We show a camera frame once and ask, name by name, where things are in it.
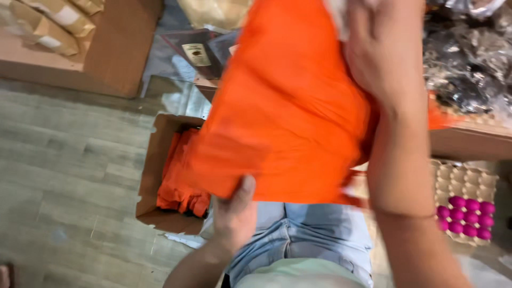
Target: orange clothing in box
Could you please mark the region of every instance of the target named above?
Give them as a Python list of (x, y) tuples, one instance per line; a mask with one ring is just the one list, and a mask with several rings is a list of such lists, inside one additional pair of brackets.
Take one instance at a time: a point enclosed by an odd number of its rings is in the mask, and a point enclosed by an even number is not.
[(183, 181), (182, 175), (187, 145), (197, 132), (197, 129), (189, 129), (182, 134), (174, 133), (158, 190), (157, 207), (180, 213), (192, 211), (194, 215), (203, 217), (210, 205), (210, 194), (191, 187)]
[(187, 154), (187, 181), (230, 197), (360, 205), (342, 193), (368, 160), (378, 112), (351, 79), (322, 0), (256, 0), (213, 107)]

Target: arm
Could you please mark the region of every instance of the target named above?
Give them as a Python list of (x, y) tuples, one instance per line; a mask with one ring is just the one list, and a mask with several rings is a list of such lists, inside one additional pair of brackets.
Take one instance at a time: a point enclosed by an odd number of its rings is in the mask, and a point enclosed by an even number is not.
[(347, 59), (381, 106), (368, 168), (370, 202), (395, 284), (470, 287), (434, 220), (428, 97), (422, 78), (422, 0), (349, 0)]
[(214, 198), (214, 236), (183, 258), (163, 288), (214, 288), (233, 255), (256, 230), (257, 203), (252, 201), (255, 180), (245, 176), (233, 199)]

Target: light blue jeans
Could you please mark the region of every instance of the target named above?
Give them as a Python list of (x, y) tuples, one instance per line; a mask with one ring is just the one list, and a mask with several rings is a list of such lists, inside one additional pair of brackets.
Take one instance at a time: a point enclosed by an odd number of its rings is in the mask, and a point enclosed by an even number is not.
[(363, 214), (347, 205), (260, 202), (255, 235), (233, 258), (231, 287), (254, 270), (285, 258), (338, 263), (373, 287), (372, 240)]

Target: pink ball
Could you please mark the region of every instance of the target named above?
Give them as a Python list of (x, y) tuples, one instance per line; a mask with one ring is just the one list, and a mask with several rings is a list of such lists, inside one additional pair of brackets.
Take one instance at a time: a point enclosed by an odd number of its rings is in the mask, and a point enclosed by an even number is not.
[(468, 237), (475, 237), (478, 234), (477, 229), (469, 224), (464, 225), (462, 232)]
[(448, 221), (446, 219), (437, 219), (437, 223), (439, 224), (439, 228), (441, 229), (441, 231), (446, 231), (448, 230)]
[(450, 215), (450, 210), (448, 209), (448, 207), (439, 206), (437, 208), (437, 217), (439, 217), (441, 219), (445, 219), (445, 218), (448, 218), (449, 215)]
[(450, 210), (450, 218), (452, 221), (460, 221), (464, 218), (464, 212), (458, 208), (453, 208)]
[(463, 230), (462, 224), (459, 222), (450, 222), (448, 224), (448, 229), (455, 234), (460, 234), (460, 233), (462, 233), (462, 230)]
[(466, 200), (466, 209), (468, 211), (478, 211), (480, 209), (480, 202), (475, 199)]
[(462, 208), (466, 205), (466, 200), (460, 196), (453, 196), (448, 199), (448, 202), (455, 208)]
[(489, 215), (482, 214), (478, 217), (478, 224), (484, 228), (489, 228), (494, 226), (494, 219)]
[(480, 227), (477, 231), (477, 237), (483, 240), (490, 240), (493, 236), (490, 234), (490, 231), (487, 228)]
[(496, 212), (496, 206), (494, 206), (494, 204), (491, 202), (484, 201), (480, 203), (480, 212), (485, 215), (493, 214)]
[(478, 222), (478, 215), (475, 212), (467, 211), (464, 213), (464, 221), (469, 224), (475, 224)]

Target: mint green shirt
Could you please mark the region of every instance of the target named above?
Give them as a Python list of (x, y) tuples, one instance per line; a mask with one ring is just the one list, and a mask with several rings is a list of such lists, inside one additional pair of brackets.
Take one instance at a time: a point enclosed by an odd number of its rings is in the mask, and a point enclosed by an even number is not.
[(282, 259), (256, 269), (242, 278), (236, 288), (365, 288), (346, 268), (323, 259)]

